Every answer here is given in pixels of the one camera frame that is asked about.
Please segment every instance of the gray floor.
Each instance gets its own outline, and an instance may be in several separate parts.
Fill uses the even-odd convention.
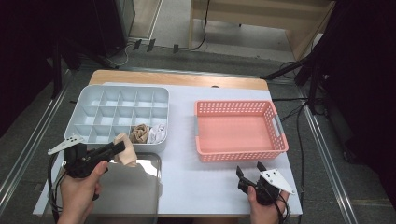
[[[150,39],[158,16],[161,0],[134,0],[134,25],[130,37]]]
[[[121,70],[136,68],[170,69],[183,71],[198,71],[208,73],[222,73],[237,77],[257,78],[275,72],[281,62],[237,57],[230,55],[212,54],[205,52],[181,51],[173,54],[171,49],[154,48],[152,52],[146,52],[143,46],[138,50],[129,50],[130,60],[122,66]],[[113,58],[113,61],[123,62],[125,57],[122,52]],[[73,72],[73,80],[67,92],[35,150],[27,169],[24,171],[19,185],[16,187],[10,201],[7,204],[0,223],[38,223],[39,217],[33,216],[32,212],[40,195],[40,186],[46,181],[47,163],[49,156],[47,149],[56,146],[64,139],[64,130],[71,117],[74,104],[80,91],[88,84],[92,72],[100,68],[95,63],[84,60],[79,71]],[[273,99],[294,98],[299,96],[299,90],[292,82],[280,77],[276,81],[269,82],[270,92]],[[4,183],[11,171],[16,159],[21,155],[24,146],[34,131],[42,114],[50,102],[51,85],[44,89],[34,102],[19,116],[13,126],[0,139],[3,147],[0,157],[1,169],[0,180]],[[276,109],[280,117],[300,105],[299,102],[278,102]],[[335,138],[329,121],[322,116],[317,117],[321,131],[326,137],[332,159],[336,164],[339,175],[346,191],[352,201],[354,211],[359,223],[396,223],[396,215],[391,207],[384,190],[380,186],[374,172],[364,165],[352,165],[344,161],[341,147]],[[318,146],[313,137],[306,116],[300,117],[301,134],[304,147],[304,215],[302,223],[344,223],[339,204],[334,196],[331,182],[326,173],[322,158],[318,153]],[[283,122],[290,150],[288,156],[296,181],[296,186],[301,192],[301,151],[296,132],[296,116]],[[247,223],[248,219],[241,219],[241,223]],[[291,223],[297,223],[297,218],[292,218]]]
[[[155,46],[172,48],[178,44],[186,48],[190,26],[189,0],[163,0],[151,39]],[[192,47],[201,44],[204,36],[204,23],[193,21]],[[241,57],[271,59],[280,62],[293,61],[289,41],[282,29],[208,21],[205,43],[199,51],[234,55]]]

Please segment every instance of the white cable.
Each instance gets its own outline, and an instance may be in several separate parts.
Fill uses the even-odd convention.
[[[124,49],[124,52],[125,52],[125,55],[126,55],[126,61],[125,61],[124,63],[114,63],[114,62],[112,62],[112,61],[109,60],[109,59],[106,59],[106,60],[108,60],[110,63],[112,63],[112,64],[114,64],[114,65],[116,65],[116,66],[123,66],[123,65],[125,65],[126,63],[128,63],[128,60],[129,60],[129,55],[128,55],[128,53],[126,52],[126,50],[127,50],[129,47],[131,47],[131,46],[134,46],[134,45],[128,45],[128,46],[126,46],[125,49]]]

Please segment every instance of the tray compartment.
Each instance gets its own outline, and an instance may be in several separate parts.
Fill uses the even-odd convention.
[[[88,139],[89,142],[111,142],[108,137],[110,135],[111,126],[106,125],[93,125],[90,137]]]
[[[131,126],[129,125],[121,125],[121,126],[112,126],[110,130],[110,135],[108,137],[109,140],[113,139],[119,135],[120,133],[130,133]]]
[[[115,106],[99,106],[93,124],[111,125],[114,119]]]
[[[133,107],[129,107],[129,106],[117,107],[113,119],[113,125],[131,125],[133,114],[134,114]]]
[[[102,99],[103,90],[92,89],[91,94],[80,95],[78,98],[81,105],[99,105]]]
[[[75,124],[69,128],[72,133],[78,134],[84,138],[86,142],[91,134],[92,125]]]
[[[152,107],[152,97],[154,92],[152,90],[141,90],[136,95],[134,105],[136,107]]]
[[[123,88],[120,92],[119,106],[134,106],[136,95],[136,90]]]
[[[156,90],[152,97],[152,107],[168,107],[169,94],[165,90]]]
[[[271,101],[198,101],[195,115],[201,161],[274,159],[289,148]]]
[[[100,105],[116,106],[120,99],[120,91],[105,90],[100,100]]]
[[[154,107],[151,110],[151,127],[157,124],[167,124],[168,108],[157,108]]]
[[[82,105],[76,107],[75,111],[79,116],[75,117],[73,122],[75,124],[93,124],[95,121],[98,106]]]
[[[137,126],[139,124],[146,124],[146,125],[150,126],[151,125],[150,118],[151,118],[151,108],[150,107],[136,107],[134,109],[132,124],[134,126]]]

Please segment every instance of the floor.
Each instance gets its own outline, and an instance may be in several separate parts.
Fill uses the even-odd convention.
[[[147,52],[147,46],[137,50],[129,48],[126,50],[128,61],[123,52],[110,60],[115,63],[126,62],[120,67],[122,70],[151,68],[252,78],[271,74],[284,62],[294,61],[283,30],[246,25],[239,28],[235,24],[219,22],[208,23],[208,36],[200,50],[182,50],[174,54],[172,52],[174,44],[179,44],[181,48],[187,47],[189,11],[186,8],[189,3],[190,1],[162,1],[151,34],[151,38],[156,39],[156,47],[153,51]],[[195,21],[194,27],[196,36],[193,45],[197,45],[201,41],[202,23]],[[0,144],[4,148],[4,154],[0,157],[1,190],[4,190],[3,184],[13,178],[9,174],[15,174],[13,173],[15,169],[19,171],[15,176],[21,175],[20,179],[16,180],[19,185],[9,190],[13,194],[7,202],[7,207],[0,207],[0,223],[40,223],[40,218],[31,214],[46,180],[48,156],[45,152],[47,148],[63,140],[64,129],[74,109],[71,102],[77,100],[82,88],[88,84],[92,72],[99,68],[95,63],[83,60],[83,66],[79,71],[68,73],[70,78],[65,80],[70,80],[70,85],[65,90],[63,98],[59,99],[56,112],[49,115],[49,122],[43,125],[43,133],[37,135],[39,140],[37,143],[32,143],[30,136],[36,133],[35,127],[41,123],[40,119],[53,102],[49,98],[51,85],[36,97],[0,139]],[[293,76],[293,73],[289,73],[274,81],[268,81],[273,99],[301,97],[306,93],[305,88],[296,87],[288,78]],[[276,109],[283,118],[300,104],[300,102],[278,102]],[[304,185],[302,185],[303,160],[298,147],[296,117],[286,119],[282,123],[290,143],[288,156],[296,185],[299,186],[300,192],[304,190],[302,223],[396,223],[394,209],[387,201],[376,174],[362,164],[356,165],[344,161],[340,143],[326,117],[315,116],[313,120],[310,119],[312,117],[306,111],[300,118],[304,146]],[[324,144],[322,142],[321,146],[320,138],[317,137],[318,132],[313,128],[315,124],[319,126],[322,140],[324,139]],[[326,153],[332,158],[331,168],[335,170],[336,176],[329,175],[329,166],[326,165],[324,156]],[[27,160],[28,165],[21,166],[20,169],[14,167],[12,170],[13,165],[23,159]],[[353,208],[354,218],[350,220],[342,213],[340,198],[336,196],[340,189],[333,184],[334,178],[341,181],[341,187],[345,190]],[[248,219],[242,218],[239,222],[248,223]],[[297,218],[290,220],[290,223],[297,222]]]
[[[129,33],[133,38],[150,39],[162,0],[134,0],[134,23]]]
[[[156,7],[159,0],[150,0]],[[155,46],[172,48],[177,44],[180,48],[188,46],[188,34],[190,26],[190,1],[162,0],[157,17],[151,13],[147,15],[147,21],[155,20],[154,28],[145,39],[155,39]],[[192,47],[201,44],[204,36],[204,22],[194,20]],[[318,35],[314,44],[320,40]],[[206,26],[205,43],[198,51],[268,59],[279,62],[294,61],[290,51],[289,41],[285,30],[258,27],[242,24],[208,21]]]

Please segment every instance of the wrist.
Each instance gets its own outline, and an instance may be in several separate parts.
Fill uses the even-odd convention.
[[[73,211],[62,211],[57,224],[79,224],[82,222],[82,216]]]

